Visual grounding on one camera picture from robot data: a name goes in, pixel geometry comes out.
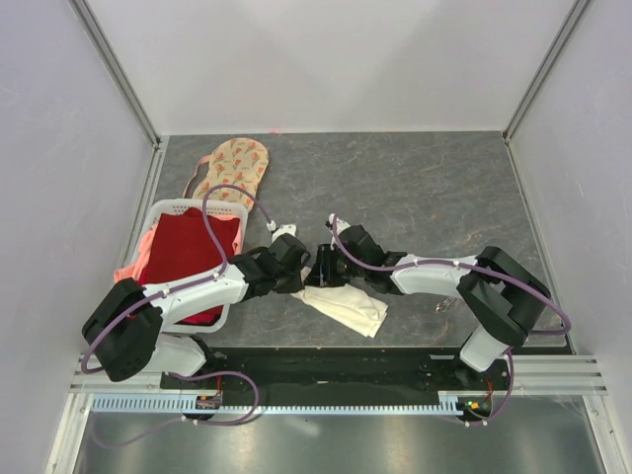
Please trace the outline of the white cloth napkin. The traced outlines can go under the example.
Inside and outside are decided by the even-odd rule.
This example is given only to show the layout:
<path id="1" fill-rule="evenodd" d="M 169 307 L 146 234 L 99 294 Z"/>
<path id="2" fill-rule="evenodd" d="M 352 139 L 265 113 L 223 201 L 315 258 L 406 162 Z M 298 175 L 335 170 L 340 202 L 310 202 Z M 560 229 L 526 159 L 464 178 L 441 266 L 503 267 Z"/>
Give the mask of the white cloth napkin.
<path id="1" fill-rule="evenodd" d="M 386 303 L 349 284 L 305 286 L 292 296 L 367 338 L 376 336 L 387 316 Z"/>

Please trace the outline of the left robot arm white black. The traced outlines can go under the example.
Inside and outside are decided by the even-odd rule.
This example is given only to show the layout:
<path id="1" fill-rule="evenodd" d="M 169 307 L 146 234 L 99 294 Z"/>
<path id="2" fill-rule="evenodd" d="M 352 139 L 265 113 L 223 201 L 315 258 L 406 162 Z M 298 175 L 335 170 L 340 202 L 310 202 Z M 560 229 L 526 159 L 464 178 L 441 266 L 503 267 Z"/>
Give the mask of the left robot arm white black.
<path id="1" fill-rule="evenodd" d="M 171 335 L 172 327 L 209 308 L 301 290 L 309 258 L 302 242 L 282 234 L 269 247 L 194 276 L 145 286 L 122 279 L 81 330 L 89 345 L 82 370 L 102 370 L 112 382 L 150 369 L 176 372 L 195 388 L 208 387 L 216 377 L 215 362 L 193 337 Z"/>

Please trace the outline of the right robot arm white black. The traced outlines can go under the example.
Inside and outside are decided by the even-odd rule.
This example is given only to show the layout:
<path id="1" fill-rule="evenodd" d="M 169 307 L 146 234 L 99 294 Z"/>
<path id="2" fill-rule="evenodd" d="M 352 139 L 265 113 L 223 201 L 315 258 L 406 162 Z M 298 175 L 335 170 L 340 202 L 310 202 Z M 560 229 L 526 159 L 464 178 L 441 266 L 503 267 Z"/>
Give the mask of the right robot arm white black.
<path id="1" fill-rule="evenodd" d="M 498 247 L 452 261 L 424 259 L 385 251 L 362 226 L 343 224 L 337 238 L 318 248 L 305 283 L 341 287 L 355 278 L 381 294 L 462 300 L 479 323 L 452 364 L 454 381 L 467 389 L 487 378 L 498 357 L 525 343 L 551 296 L 544 283 Z"/>

